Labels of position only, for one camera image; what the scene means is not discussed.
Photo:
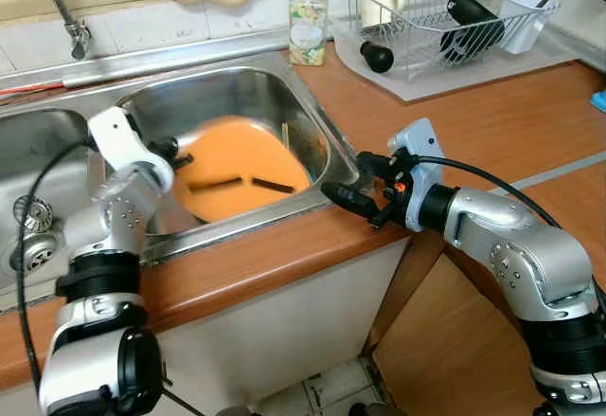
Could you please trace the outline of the orange plate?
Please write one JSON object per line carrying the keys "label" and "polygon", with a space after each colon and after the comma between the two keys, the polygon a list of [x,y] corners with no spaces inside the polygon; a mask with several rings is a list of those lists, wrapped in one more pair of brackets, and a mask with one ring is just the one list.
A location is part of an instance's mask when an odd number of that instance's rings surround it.
{"label": "orange plate", "polygon": [[251,118],[215,118],[181,151],[193,161],[176,170],[176,200],[208,223],[268,207],[312,185],[302,162]]}

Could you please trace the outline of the stainless steel kitchen sink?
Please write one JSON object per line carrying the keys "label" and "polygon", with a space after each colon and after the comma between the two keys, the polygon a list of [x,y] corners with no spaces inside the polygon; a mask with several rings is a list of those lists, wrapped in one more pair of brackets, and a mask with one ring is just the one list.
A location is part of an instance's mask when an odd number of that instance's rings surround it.
{"label": "stainless steel kitchen sink", "polygon": [[219,243],[245,231],[324,207],[322,182],[358,181],[352,147],[330,121],[286,58],[265,53],[223,63],[109,83],[96,88],[0,107],[0,314],[16,307],[9,255],[16,247],[13,205],[46,162],[82,138],[86,122],[121,107],[146,139],[177,139],[187,146],[213,118],[238,116],[276,135],[303,166],[311,186],[268,207],[228,220],[205,221],[176,204],[149,226],[146,263]]}

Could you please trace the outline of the chrome sink faucet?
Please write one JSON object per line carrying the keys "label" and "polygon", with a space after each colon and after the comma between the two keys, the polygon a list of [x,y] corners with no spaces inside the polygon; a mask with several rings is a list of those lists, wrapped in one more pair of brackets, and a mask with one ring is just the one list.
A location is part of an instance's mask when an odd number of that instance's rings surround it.
{"label": "chrome sink faucet", "polygon": [[61,15],[66,34],[72,39],[72,57],[75,61],[85,60],[91,43],[91,31],[88,30],[85,22],[74,16],[64,0],[51,1]]}

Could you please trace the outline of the clear soap pump bottle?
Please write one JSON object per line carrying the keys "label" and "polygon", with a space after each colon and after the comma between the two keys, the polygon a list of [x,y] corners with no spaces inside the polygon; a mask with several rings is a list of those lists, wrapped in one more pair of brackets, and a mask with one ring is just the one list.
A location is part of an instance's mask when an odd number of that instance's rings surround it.
{"label": "clear soap pump bottle", "polygon": [[289,61],[295,65],[325,63],[330,0],[289,0]]}

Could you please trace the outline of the white cabinet front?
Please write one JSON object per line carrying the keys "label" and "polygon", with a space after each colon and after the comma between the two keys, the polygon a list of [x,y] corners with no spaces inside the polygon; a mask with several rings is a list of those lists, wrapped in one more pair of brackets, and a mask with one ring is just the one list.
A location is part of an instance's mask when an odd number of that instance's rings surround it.
{"label": "white cabinet front", "polygon": [[407,240],[157,335],[170,391],[206,416],[354,358]]}

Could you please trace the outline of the cream ceramic mug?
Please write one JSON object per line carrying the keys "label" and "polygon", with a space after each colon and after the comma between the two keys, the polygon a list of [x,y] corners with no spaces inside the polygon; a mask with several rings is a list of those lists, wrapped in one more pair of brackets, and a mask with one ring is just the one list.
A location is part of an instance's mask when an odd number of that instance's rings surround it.
{"label": "cream ceramic mug", "polygon": [[394,21],[394,14],[405,4],[406,0],[360,0],[361,27],[389,25]]}

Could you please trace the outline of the grey drying mat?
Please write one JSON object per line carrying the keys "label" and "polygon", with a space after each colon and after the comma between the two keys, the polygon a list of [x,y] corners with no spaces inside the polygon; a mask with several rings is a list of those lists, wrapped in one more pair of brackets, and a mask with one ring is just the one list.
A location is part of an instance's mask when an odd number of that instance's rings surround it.
{"label": "grey drying mat", "polygon": [[384,74],[368,68],[359,53],[363,40],[347,31],[337,31],[333,55],[347,68],[405,101],[429,99],[446,92],[469,88],[494,80],[519,77],[550,66],[579,60],[596,71],[605,70],[606,49],[594,46],[577,36],[564,33],[561,27],[546,27],[536,44],[523,55],[510,55],[493,49],[472,63],[460,66],[433,66],[413,79],[397,63]]}

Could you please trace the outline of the brown wooden cabinet panel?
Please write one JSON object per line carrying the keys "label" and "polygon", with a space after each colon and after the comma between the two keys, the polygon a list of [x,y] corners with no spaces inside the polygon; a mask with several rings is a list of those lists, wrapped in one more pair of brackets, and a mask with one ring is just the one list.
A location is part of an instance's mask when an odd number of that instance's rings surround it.
{"label": "brown wooden cabinet panel", "polygon": [[531,416],[542,402],[523,339],[447,257],[372,358],[407,416]]}

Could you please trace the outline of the black bottle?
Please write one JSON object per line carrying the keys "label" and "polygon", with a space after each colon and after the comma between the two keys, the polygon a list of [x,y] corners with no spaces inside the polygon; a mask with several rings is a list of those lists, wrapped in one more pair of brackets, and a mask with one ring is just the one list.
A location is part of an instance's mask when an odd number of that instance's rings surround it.
{"label": "black bottle", "polygon": [[504,36],[501,18],[477,0],[447,0],[447,10],[457,27],[443,31],[440,49],[443,60],[450,64],[467,63],[485,49],[497,45]]}

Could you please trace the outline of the white plastic utensil holder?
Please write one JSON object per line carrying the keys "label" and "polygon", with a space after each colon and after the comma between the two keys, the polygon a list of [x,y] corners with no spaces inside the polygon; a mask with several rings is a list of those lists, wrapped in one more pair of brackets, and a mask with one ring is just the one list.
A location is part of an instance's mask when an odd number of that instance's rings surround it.
{"label": "white plastic utensil holder", "polygon": [[506,35],[499,45],[510,55],[528,52],[549,21],[553,6],[540,6],[542,0],[502,0],[499,17]]}

